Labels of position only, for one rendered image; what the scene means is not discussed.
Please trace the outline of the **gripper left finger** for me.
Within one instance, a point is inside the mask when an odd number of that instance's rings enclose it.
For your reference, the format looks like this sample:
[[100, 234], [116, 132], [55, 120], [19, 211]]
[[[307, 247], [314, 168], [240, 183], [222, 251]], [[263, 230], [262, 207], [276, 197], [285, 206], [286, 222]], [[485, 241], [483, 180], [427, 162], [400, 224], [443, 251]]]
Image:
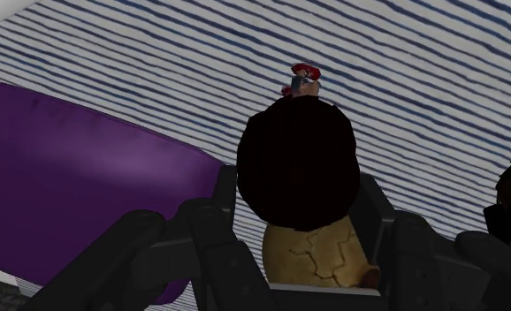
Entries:
[[201, 311], [278, 311], [233, 232], [235, 187], [236, 168], [224, 165], [212, 196], [185, 201], [171, 220], [124, 214], [18, 311], [145, 311], [184, 278]]

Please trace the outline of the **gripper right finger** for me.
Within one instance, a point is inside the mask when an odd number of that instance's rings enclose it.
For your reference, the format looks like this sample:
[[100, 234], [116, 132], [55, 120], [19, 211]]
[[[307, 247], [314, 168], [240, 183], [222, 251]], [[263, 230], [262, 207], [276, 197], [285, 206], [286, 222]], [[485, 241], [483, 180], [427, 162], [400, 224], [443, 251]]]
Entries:
[[511, 311], [511, 248], [482, 231], [455, 239], [393, 208], [375, 179], [360, 176], [349, 217], [390, 311]]

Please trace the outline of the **black and tan figure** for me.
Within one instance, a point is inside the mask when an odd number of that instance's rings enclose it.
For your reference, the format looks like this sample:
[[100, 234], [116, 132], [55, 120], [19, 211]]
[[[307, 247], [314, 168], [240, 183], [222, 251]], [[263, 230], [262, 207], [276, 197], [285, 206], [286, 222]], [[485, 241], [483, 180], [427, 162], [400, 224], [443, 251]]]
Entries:
[[290, 85], [250, 117], [237, 148], [237, 187], [267, 223], [263, 266], [277, 284], [375, 289], [348, 215], [361, 187], [348, 117], [321, 100], [320, 71], [294, 64]]

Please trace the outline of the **blue striped white bed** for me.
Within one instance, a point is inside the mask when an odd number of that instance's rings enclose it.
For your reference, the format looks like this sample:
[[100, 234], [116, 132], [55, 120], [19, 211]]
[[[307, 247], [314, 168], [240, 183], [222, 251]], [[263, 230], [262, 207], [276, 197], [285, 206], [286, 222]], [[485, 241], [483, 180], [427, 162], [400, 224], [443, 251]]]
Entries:
[[299, 62], [394, 207], [484, 228], [511, 160], [511, 0], [42, 0], [0, 23], [0, 82], [226, 162]]

